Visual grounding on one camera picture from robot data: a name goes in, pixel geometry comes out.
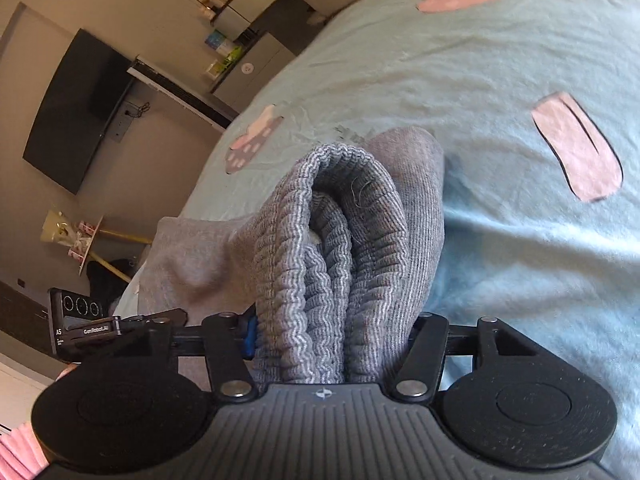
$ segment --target black tv screen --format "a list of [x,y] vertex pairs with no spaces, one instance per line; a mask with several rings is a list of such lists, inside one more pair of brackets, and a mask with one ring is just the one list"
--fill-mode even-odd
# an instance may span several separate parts
[[22,158],[75,194],[133,82],[130,61],[80,29],[33,121]]

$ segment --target light blue bedsheet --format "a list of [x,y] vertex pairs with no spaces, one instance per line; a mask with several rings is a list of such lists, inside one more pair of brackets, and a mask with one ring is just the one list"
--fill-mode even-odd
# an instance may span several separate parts
[[[640,479],[640,0],[494,0],[425,14],[362,0],[226,131],[183,215],[256,211],[318,142],[418,124],[446,153],[446,242],[427,310],[503,319],[614,396],[603,465]],[[621,189],[582,202],[531,110],[572,95],[618,156]],[[228,147],[269,104],[284,117],[241,171]],[[135,280],[118,308],[135,310]],[[447,369],[445,381],[457,377]]]

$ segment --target bed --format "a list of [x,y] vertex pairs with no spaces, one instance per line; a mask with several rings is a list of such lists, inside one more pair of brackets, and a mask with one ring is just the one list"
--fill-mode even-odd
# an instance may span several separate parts
[[499,317],[603,384],[603,466],[640,478],[639,40],[640,0],[361,0],[231,124],[182,215],[253,213],[313,146],[423,127],[446,156],[425,310]]

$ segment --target gray garment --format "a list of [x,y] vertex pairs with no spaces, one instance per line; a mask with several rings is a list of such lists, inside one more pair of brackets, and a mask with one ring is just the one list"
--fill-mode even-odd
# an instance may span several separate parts
[[312,150],[252,218],[163,219],[140,313],[180,306],[199,323],[255,301],[258,384],[391,376],[444,240],[444,162],[419,128],[385,132],[366,148]]

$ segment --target yellow table leg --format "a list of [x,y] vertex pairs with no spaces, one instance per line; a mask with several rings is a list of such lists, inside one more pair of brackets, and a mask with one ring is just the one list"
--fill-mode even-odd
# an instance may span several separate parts
[[151,238],[145,238],[143,236],[135,236],[135,235],[127,235],[124,233],[119,233],[117,231],[109,231],[108,229],[98,229],[98,232],[101,235],[111,236],[113,238],[119,238],[120,240],[127,240],[129,242],[138,242],[139,244],[151,245],[153,240]]
[[111,272],[113,272],[116,276],[118,276],[121,280],[124,280],[127,283],[131,283],[131,278],[129,276],[127,276],[126,274],[124,274],[123,272],[120,272],[118,269],[116,269],[114,266],[112,266],[109,262],[107,262],[106,260],[103,260],[100,256],[98,256],[96,253],[94,253],[93,251],[89,251],[89,256],[91,256],[96,262],[98,262],[99,264],[101,264],[101,266],[103,266],[105,269],[110,270]]

